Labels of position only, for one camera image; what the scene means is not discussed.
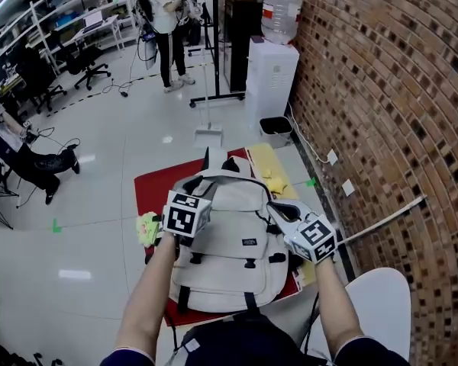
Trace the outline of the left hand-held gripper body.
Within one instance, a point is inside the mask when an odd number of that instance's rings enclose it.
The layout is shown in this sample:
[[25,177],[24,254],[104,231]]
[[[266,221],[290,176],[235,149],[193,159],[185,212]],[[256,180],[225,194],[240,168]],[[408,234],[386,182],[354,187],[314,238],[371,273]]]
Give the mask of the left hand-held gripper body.
[[210,200],[169,191],[163,207],[162,230],[178,236],[184,246],[190,246],[210,221],[210,212]]

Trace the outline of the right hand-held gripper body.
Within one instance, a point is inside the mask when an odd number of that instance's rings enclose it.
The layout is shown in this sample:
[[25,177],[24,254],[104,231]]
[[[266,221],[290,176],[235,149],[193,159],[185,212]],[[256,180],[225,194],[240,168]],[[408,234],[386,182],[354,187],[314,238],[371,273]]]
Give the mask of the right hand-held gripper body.
[[337,248],[337,232],[324,214],[318,214],[301,201],[289,201],[297,212],[285,226],[284,241],[292,252],[319,264]]

